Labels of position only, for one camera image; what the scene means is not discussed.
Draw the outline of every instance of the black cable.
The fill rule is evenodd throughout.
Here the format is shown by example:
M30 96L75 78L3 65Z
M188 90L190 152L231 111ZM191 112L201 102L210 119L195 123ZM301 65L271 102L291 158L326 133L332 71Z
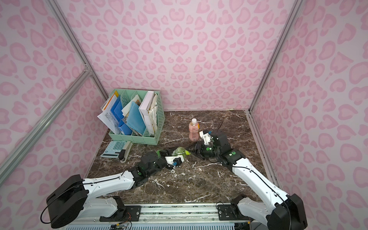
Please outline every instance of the black cable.
M114 179L117 179L117 178L120 178L120 177L116 177L116 178L112 178L112 179L108 179L108 180L103 180L103 181L98 181L98 182L95 182L95 183L87 183L87 184L97 184L97 183L100 183L100 182L105 182L105 181L109 181L109 180L114 180ZM46 208L41 212L41 215L40 215L40 220L42 223L44 224L50 224L55 218L56 216L54 217L54 219L52 219L50 222L44 222L42 220L42 216L43 216L43 213L46 211L46 209L54 202L56 201L61 195L63 195L64 193L66 193L67 191L71 190L72 188L76 188L78 186L81 186L81 185L87 185L87 184L78 184L78 185L74 185L74 186L71 186L70 188L68 188L67 190L65 190L64 192L62 192L59 196L57 196L53 201L50 202L50 204L48 204L46 206Z
M244 222L243 225L241 225L241 223L235 223L238 224L239 226L234 226L235 230L240 230L242 229L244 226L246 226L248 223Z
M262 223L259 223L259 225L257 225L257 227L255 227L253 230L256 230Z
M285 203L285 201L284 201L284 199L282 199L276 192L275 192L275 190L273 190L256 172L254 172L252 169L249 169L249 168L247 168L247 167L241 167L241 166L234 166L233 165L233 167L234 168L244 168L244 169L248 169L249 171L252 171L254 174L256 174L258 177L259 177L259 179L265 184L265 185L267 185L267 187L269 187L270 189L271 189L271 191L273 191L284 203ZM289 230L290 230L290 228L291 228L291 214L290 214L290 209L289 209L289 207L287 206L287 204L285 203L285 206L286 206L286 208L287 208L287 212L288 212L288 214L289 214Z
M224 205L224 203L223 203L222 201L219 201L219 202L217 202L217 203L216 203L216 205L215 205L215 207L216 207L217 211L221 211L221 210L217 207L217 204L218 204L218 203L222 203L222 205Z
M127 213L125 213L125 216L126 215L129 215L129 218L126 220L126 221L124 221L124 222L119 222L119 223L117 223L117 224L112 224L111 226L110 226L110 230L114 230L114 229L120 229L120 225L122 225L122 224L125 224L126 222L128 222L128 221L130 221L130 219L131 219L131 215L130 215L130 213L129 212L127 212Z
M79 186L81 186L81 185L83 185L83 184L79 184L79 185L74 185L74 186L72 186L72 187L70 187L70 188L68 188L67 190L65 190L64 192L62 192L59 196L57 196L53 201L51 201L50 202L50 204L48 204L47 206L46 206L46 208L41 212L41 215L40 215L40 220L41 220L41 222L42 223L44 223L44 224L50 224L55 218L56 218L56 216L50 221L50 222L44 222L43 220L42 220L42 215L43 215L43 213L46 211L46 209L54 202L54 201L56 201L61 195L63 195L65 192L67 192L67 191L69 191L69 190L71 190L72 188L76 188L76 187L79 187Z
M222 123L224 123L224 121L222 120L221 121L221 123L220 123L220 125L217 127L217 129L216 129L216 136L217 136L217 132L218 132L218 130L221 128L221 126L222 126Z

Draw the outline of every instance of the green plastic bottle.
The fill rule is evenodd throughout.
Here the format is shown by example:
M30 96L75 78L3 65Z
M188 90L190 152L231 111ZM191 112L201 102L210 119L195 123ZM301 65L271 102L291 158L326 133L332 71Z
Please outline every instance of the green plastic bottle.
M178 156L178 155L190 155L190 152L188 152L184 147L177 147L174 152L171 154L172 156Z

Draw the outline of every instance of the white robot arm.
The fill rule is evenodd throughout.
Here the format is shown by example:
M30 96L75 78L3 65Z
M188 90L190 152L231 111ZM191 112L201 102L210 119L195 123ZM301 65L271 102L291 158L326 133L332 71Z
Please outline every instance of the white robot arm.
M267 225L270 230L302 230L307 227L304 205L296 194L289 196L270 182L243 153L230 148L226 135L221 131L212 134L211 140L206 145L203 141L198 141L193 153L203 159L216 157L223 166L244 180L263 201L260 203L244 195L238 196L231 202L237 216L253 218ZM81 179L79 175L71 176L46 199L51 227L63 227L84 217L123 219L126 210L120 197L97 197L134 189L163 168L172 169L173 166L180 165L184 158L171 156L171 152L172 149L159 153L148 152L133 168L115 175L85 179Z

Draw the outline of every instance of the marble tabletop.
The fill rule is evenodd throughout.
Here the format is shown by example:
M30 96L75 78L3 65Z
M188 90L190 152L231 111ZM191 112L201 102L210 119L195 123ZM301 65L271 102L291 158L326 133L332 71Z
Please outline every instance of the marble tabletop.
M227 133L232 148L237 148L266 176L251 129L242 110L233 111L185 111L165 112L165 123L157 146L134 144L128 160L121 164L118 159L102 158L111 138L106 134L92 164L88 178L102 177L123 172L139 162L142 154L173 146L188 146L188 125L196 118L200 130L215 130L223 121L221 129ZM135 203L182 203L182 202L228 202L239 194L261 201L256 193L239 177L218 163L202 160L194 155L170 171L163 169L150 177L144 185L127 191L118 191L126 204Z

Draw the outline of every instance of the light blue folder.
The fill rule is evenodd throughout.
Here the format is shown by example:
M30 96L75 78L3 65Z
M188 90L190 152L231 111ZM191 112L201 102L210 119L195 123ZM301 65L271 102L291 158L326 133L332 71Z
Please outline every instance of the light blue folder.
M139 112L139 106L136 103L132 103L132 106L130 107L127 125L142 135L146 130L146 125L144 124L141 113Z

